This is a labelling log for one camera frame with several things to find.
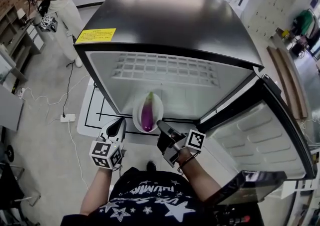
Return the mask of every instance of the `white mat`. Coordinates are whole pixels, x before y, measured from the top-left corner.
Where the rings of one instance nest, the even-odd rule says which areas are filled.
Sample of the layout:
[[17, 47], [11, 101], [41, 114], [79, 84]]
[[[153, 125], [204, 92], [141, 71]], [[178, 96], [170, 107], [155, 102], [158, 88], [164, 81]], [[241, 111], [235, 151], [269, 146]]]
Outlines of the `white mat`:
[[[117, 115], [98, 88], [94, 87], [94, 82], [90, 79], [83, 99], [77, 131], [81, 135], [92, 136], [93, 139], [99, 135], [101, 128], [109, 121], [124, 117], [126, 120], [125, 139], [128, 142], [139, 144], [156, 145], [160, 134], [159, 129], [148, 134], [141, 133], [134, 126], [132, 116]], [[181, 123], [175, 120], [165, 120], [170, 126], [181, 133], [188, 133], [190, 129], [195, 129], [193, 124]]]

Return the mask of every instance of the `electrical outlet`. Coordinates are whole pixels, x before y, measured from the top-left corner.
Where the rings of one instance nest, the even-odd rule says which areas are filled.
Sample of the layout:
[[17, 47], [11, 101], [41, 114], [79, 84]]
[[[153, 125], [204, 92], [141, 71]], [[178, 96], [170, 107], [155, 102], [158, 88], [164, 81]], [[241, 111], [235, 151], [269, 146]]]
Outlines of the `electrical outlet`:
[[22, 99], [23, 96], [24, 96], [24, 93], [25, 93], [26, 89], [25, 88], [22, 88], [20, 93], [18, 94], [18, 98]]
[[61, 123], [74, 122], [74, 121], [76, 121], [76, 115], [75, 114], [66, 114], [65, 117], [63, 115], [61, 115], [60, 121], [61, 121]]

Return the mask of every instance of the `sneaker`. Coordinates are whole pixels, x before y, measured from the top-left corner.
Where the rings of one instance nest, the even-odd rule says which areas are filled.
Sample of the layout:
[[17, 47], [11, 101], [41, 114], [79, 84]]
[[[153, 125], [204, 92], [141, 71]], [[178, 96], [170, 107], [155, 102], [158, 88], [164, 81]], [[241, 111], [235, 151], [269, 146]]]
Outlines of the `sneaker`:
[[157, 171], [157, 167], [153, 161], [149, 161], [146, 165], [146, 170], [149, 172]]
[[82, 61], [79, 56], [76, 57], [75, 62], [76, 62], [75, 65], [77, 68], [80, 68], [83, 66]]

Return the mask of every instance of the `refrigerator shelf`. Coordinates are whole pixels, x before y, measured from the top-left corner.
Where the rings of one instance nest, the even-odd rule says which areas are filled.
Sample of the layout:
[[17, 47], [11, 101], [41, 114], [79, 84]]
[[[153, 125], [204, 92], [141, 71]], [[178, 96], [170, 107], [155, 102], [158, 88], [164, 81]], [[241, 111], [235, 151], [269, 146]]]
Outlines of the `refrigerator shelf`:
[[214, 63], [179, 56], [122, 53], [112, 78], [152, 80], [188, 85], [220, 87]]

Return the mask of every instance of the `freezer compartment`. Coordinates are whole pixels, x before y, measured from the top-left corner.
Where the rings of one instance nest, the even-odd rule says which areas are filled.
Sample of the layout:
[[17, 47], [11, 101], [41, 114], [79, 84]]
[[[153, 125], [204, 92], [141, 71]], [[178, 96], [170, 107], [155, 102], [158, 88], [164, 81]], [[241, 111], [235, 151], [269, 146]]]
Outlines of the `freezer compartment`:
[[109, 101], [132, 114], [135, 101], [150, 91], [163, 103], [165, 118], [199, 119], [252, 70], [189, 57], [152, 53], [86, 52]]

